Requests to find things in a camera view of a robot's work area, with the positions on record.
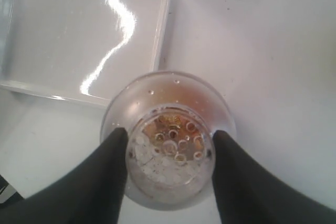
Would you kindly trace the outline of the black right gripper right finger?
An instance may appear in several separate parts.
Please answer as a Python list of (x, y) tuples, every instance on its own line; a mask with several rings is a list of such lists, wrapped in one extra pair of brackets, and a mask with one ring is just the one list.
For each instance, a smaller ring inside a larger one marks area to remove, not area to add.
[(213, 135), (212, 183), (222, 223), (335, 223), (335, 210), (271, 174), (225, 131)]

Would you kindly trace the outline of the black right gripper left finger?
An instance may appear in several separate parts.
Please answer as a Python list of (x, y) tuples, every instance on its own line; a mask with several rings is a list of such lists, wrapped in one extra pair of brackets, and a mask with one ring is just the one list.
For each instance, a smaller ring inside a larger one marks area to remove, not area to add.
[(81, 164), (1, 210), (1, 223), (118, 223), (127, 182), (128, 134), (116, 128)]

